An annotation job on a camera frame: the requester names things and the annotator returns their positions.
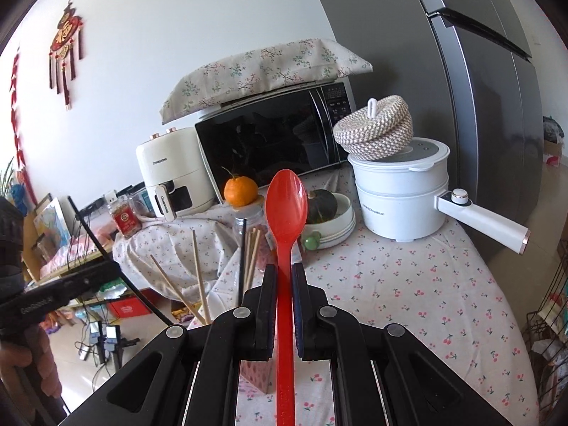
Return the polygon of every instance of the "white button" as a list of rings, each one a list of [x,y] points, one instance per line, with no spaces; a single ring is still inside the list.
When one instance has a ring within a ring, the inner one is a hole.
[[[464,189],[454,189],[452,191],[452,202],[458,205],[465,205],[469,202],[468,192]]]

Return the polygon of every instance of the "silver screw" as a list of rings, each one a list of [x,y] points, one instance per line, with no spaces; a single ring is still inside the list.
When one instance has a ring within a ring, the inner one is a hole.
[[[404,335],[404,327],[400,324],[390,324],[387,328],[388,334],[391,336],[402,336]]]
[[[237,309],[233,311],[233,315],[236,318],[247,318],[251,315],[251,310],[248,307],[237,307]]]
[[[331,306],[324,306],[320,309],[320,316],[322,317],[335,317],[337,315],[337,309]]]
[[[183,334],[184,334],[184,328],[180,327],[179,325],[171,326],[166,330],[166,336],[168,338],[171,338],[172,340],[179,338]]]

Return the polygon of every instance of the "spoon handle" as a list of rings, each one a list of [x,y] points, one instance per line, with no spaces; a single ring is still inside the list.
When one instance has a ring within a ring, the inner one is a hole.
[[[277,276],[276,424],[294,426],[294,341],[292,335],[292,293],[290,256],[292,245],[279,242]]]

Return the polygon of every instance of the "red spoon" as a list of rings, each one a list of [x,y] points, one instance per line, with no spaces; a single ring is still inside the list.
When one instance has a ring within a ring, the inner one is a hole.
[[[302,233],[308,214],[306,189],[293,171],[280,170],[266,194],[266,219],[277,243],[276,299],[276,424],[295,425],[294,343],[292,338],[292,245]]]

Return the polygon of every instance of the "black wire rack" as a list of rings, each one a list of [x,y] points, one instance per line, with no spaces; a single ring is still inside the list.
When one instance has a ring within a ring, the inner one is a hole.
[[[524,339],[535,374],[540,424],[550,418],[568,386],[568,241],[561,246],[564,253],[539,308],[526,315]]]

